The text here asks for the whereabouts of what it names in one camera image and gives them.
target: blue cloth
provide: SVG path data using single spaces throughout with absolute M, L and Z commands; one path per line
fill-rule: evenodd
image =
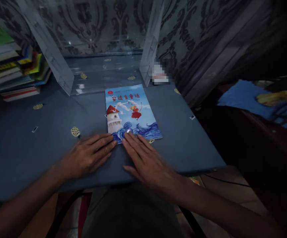
M 240 79 L 233 87 L 223 94 L 217 105 L 245 109 L 251 113 L 262 116 L 266 120 L 282 123 L 283 119 L 277 118 L 274 120 L 274 115 L 278 109 L 287 107 L 287 102 L 279 103 L 277 106 L 268 107 L 256 101 L 256 96 L 268 93 L 270 92 L 257 87 L 252 82 Z

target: clear plastic panel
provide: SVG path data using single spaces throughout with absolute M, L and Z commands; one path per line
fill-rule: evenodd
M 67 94 L 148 86 L 163 0 L 17 2 Z

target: lighthouse illustration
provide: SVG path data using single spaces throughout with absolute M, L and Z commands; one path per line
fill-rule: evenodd
M 122 120 L 119 118 L 119 111 L 113 106 L 109 106 L 107 109 L 107 120 L 108 120 L 108 133 L 117 132 L 122 128 Z

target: red lighthouse roof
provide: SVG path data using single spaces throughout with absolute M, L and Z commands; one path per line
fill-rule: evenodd
M 119 112 L 119 111 L 110 105 L 107 109 L 107 115 L 109 115 L 111 113 L 115 113 L 115 112 Z

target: hand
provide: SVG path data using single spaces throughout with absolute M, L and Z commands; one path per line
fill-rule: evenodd
M 110 157 L 110 151 L 117 144 L 113 139 L 108 133 L 80 140 L 55 167 L 66 179 L 92 173 Z
M 169 167 L 143 136 L 138 135 L 138 138 L 131 132 L 124 135 L 122 143 L 136 166 L 124 166 L 124 169 L 147 187 L 177 202 L 181 192 L 186 192 L 193 183 Z

